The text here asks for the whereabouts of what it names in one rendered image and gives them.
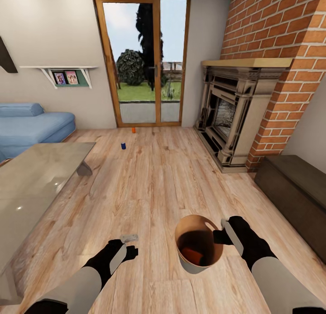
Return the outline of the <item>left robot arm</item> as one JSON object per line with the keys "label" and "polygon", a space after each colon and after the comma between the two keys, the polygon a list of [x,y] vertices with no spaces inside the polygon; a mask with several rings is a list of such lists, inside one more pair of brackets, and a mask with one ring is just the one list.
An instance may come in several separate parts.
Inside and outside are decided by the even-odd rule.
{"label": "left robot arm", "polygon": [[138,248],[126,246],[126,242],[138,239],[138,234],[131,233],[110,240],[80,270],[42,295],[24,314],[88,314],[119,265],[139,255]]}

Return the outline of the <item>trash can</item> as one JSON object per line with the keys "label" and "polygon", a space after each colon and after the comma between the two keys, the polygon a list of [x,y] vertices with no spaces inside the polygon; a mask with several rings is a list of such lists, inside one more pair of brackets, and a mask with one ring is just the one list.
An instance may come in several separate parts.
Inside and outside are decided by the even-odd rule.
{"label": "trash can", "polygon": [[[198,214],[185,216],[178,222],[175,228],[174,239],[180,263],[182,267],[191,274],[199,274],[205,269],[215,265],[221,259],[224,251],[224,244],[216,244],[214,242],[213,231],[205,222],[208,222],[214,230],[219,231],[211,220]],[[180,253],[180,251],[186,247],[203,255],[206,259],[205,267],[194,265]]]}

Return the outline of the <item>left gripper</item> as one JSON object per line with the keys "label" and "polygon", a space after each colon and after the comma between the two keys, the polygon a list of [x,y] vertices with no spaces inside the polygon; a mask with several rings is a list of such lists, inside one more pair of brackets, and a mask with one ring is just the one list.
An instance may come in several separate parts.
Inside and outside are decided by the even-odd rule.
{"label": "left gripper", "polygon": [[135,246],[128,246],[127,247],[127,254],[126,257],[124,258],[124,260],[122,262],[125,262],[127,260],[132,260],[135,259],[136,256],[139,255],[139,249],[135,248]]}

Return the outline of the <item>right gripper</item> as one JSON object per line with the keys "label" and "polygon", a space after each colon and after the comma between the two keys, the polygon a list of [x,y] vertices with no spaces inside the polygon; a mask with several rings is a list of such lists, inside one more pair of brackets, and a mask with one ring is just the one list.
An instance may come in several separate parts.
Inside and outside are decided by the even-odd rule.
{"label": "right gripper", "polygon": [[224,235],[224,229],[219,231],[213,230],[213,235],[214,235],[214,242],[216,244],[233,245],[232,242],[226,239]]}

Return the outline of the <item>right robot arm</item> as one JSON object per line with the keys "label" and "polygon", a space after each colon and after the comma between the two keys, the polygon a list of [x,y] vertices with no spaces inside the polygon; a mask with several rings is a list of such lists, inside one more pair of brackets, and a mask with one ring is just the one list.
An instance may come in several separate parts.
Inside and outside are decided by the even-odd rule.
{"label": "right robot arm", "polygon": [[213,230],[216,244],[234,245],[272,314],[326,314],[326,305],[310,292],[274,255],[268,243],[240,216],[221,219]]}

